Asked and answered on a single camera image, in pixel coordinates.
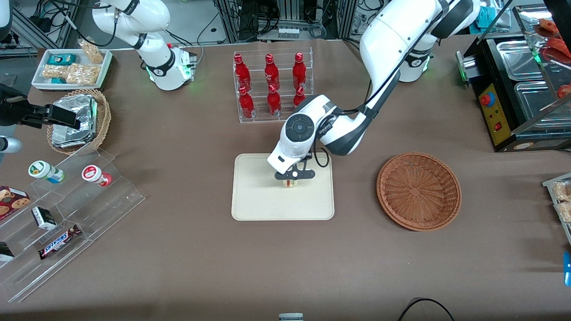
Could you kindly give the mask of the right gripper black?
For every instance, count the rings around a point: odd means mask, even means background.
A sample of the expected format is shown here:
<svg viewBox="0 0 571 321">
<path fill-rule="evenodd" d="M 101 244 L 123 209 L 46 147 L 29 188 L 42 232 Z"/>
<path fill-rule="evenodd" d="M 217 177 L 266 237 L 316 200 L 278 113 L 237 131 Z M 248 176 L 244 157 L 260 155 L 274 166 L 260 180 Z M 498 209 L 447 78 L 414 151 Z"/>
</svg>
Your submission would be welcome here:
<svg viewBox="0 0 571 321">
<path fill-rule="evenodd" d="M 6 85 L 0 85 L 0 125 L 25 125 L 41 129 L 44 125 L 60 125 L 80 129 L 75 112 L 56 105 L 45 105 L 45 118 L 39 113 L 41 106 L 31 104 L 25 94 Z"/>
</svg>

